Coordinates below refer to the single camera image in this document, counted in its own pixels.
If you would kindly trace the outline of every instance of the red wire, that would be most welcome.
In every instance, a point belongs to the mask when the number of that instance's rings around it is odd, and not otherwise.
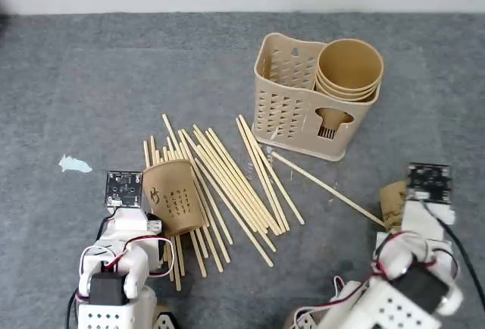
[[[130,244],[132,242],[136,242],[137,240],[146,240],[146,239],[157,239],[158,240],[158,238],[165,238],[165,239],[167,239],[166,237],[160,237],[160,236],[139,236],[139,237],[134,237],[134,238],[128,240],[124,244],[123,251],[127,248],[128,244]],[[113,261],[111,261],[110,263],[108,263],[105,266],[105,269],[109,270],[109,269],[113,268],[114,265],[116,265],[120,261],[120,259],[125,255],[125,253],[126,252],[123,252],[120,255],[118,255],[115,259],[113,259]]]

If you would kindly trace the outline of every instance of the plastic utensil holder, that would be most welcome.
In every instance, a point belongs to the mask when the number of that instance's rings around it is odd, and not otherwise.
[[[307,155],[339,161],[358,126],[379,97],[366,102],[345,102],[314,91],[322,42],[291,39],[270,33],[255,63],[255,121],[252,131],[261,143]],[[332,134],[321,134],[322,108],[344,111],[352,121]]]

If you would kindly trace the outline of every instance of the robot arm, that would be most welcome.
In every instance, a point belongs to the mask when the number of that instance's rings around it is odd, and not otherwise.
[[[163,243],[170,245],[172,255],[174,248],[160,236],[161,221],[139,206],[141,186],[141,173],[108,172],[105,200],[112,216],[105,232],[81,255],[78,328],[177,327],[168,314],[154,315],[157,299],[146,286],[149,276],[163,277],[173,267],[174,260],[165,273],[153,273],[161,267]]]

